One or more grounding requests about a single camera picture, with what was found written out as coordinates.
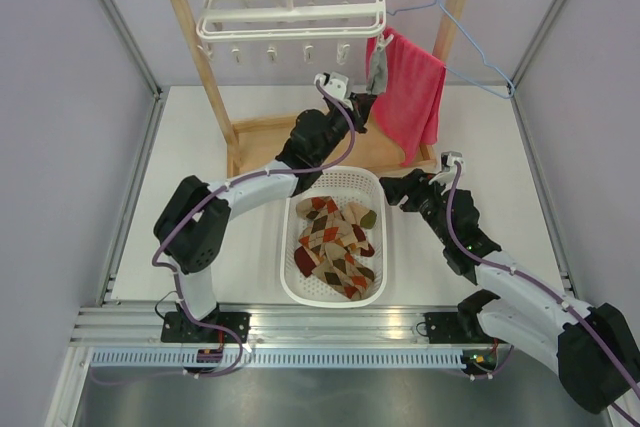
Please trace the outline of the grey sock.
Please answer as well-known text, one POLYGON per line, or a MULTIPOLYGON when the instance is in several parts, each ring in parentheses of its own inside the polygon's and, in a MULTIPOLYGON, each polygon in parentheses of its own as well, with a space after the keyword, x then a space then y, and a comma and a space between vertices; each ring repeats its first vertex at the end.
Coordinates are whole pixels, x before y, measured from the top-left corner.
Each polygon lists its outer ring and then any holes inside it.
POLYGON ((388 85, 388 64, 385 47, 375 47, 372 51, 367 74, 367 92, 371 95, 381 95, 386 92, 388 85))

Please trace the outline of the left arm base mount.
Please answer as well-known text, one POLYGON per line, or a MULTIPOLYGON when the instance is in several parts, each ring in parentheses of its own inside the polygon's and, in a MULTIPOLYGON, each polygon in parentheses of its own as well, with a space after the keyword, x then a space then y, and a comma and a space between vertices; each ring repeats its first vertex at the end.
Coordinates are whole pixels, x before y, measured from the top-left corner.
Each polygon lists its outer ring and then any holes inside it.
POLYGON ((221 312, 215 309, 194 323, 177 306, 164 315, 160 341, 167 344, 238 344, 246 342, 251 315, 243 311, 221 312))

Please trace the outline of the beige striped sock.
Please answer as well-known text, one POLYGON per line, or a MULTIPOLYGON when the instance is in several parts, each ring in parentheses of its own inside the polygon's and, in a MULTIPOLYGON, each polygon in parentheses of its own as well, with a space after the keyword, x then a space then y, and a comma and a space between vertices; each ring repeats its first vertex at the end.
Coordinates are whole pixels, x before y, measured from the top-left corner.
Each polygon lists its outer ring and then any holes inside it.
MULTIPOLYGON (((339 209, 344 219, 353 226, 354 234, 357 238, 366 236, 365 231, 371 230, 376 224, 377 213, 358 202, 349 202, 344 208, 339 209)), ((346 248, 351 254, 357 255, 354 253, 356 242, 357 240, 350 245, 342 247, 346 248)), ((312 275, 312 270, 321 262, 321 259, 310 253, 301 244, 294 252, 295 264, 304 277, 312 275)))
POLYGON ((354 253, 365 258, 370 258, 374 256, 375 249, 369 243, 366 236, 360 236, 357 238, 357 242, 354 247, 354 253))

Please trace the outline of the argyle sock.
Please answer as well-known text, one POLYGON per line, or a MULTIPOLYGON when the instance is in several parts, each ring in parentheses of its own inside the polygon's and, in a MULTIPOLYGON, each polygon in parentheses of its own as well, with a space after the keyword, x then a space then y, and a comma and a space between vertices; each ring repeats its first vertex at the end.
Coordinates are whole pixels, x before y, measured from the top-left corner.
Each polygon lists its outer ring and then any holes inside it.
POLYGON ((330 196, 302 200, 296 206, 296 214, 309 222, 299 237, 299 243, 317 258, 324 256, 328 243, 338 242, 346 246, 357 240, 353 226, 344 219, 330 196))
POLYGON ((370 268, 337 243, 324 245, 321 262, 312 274, 350 301, 363 300, 376 279, 370 268))

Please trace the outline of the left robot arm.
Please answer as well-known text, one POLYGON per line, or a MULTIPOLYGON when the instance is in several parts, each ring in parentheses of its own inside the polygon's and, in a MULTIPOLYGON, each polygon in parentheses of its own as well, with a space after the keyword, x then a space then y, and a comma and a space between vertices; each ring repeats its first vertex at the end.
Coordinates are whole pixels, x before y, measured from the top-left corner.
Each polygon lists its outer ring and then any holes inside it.
POLYGON ((215 337, 218 301, 202 277, 218 256, 230 221, 275 200, 310 189, 322 173, 345 160, 366 131, 376 96, 351 93, 344 100, 322 91, 329 110, 303 111, 282 151, 264 167, 208 184, 184 178, 153 228, 159 242, 152 265, 171 270, 183 328, 198 342, 215 337))

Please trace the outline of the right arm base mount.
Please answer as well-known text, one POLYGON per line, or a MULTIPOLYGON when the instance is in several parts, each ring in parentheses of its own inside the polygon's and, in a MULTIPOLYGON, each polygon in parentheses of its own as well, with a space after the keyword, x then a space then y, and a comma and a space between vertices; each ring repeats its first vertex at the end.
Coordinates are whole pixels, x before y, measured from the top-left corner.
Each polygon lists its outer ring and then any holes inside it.
POLYGON ((506 347, 501 339, 487 335, 478 320, 482 309, 498 299, 497 295, 480 290, 461 301, 455 312, 427 312, 415 326, 416 333, 430 344, 488 345, 484 353, 464 354, 463 367, 452 371, 452 375, 467 378, 471 382, 493 380, 511 360, 514 347, 506 347))

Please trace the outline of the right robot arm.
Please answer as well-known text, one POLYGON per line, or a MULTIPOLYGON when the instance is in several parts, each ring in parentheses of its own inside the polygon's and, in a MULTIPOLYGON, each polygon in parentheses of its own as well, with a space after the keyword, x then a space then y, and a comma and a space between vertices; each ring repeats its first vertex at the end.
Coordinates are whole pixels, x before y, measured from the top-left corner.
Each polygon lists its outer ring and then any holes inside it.
POLYGON ((456 326, 470 341, 496 338, 552 371, 584 410, 615 408, 639 391, 639 347, 624 314, 593 306, 521 267, 480 228, 472 194, 458 186, 461 167, 436 174, 414 170, 383 177, 389 205, 417 213, 442 243, 451 270, 478 287, 458 306, 456 326))

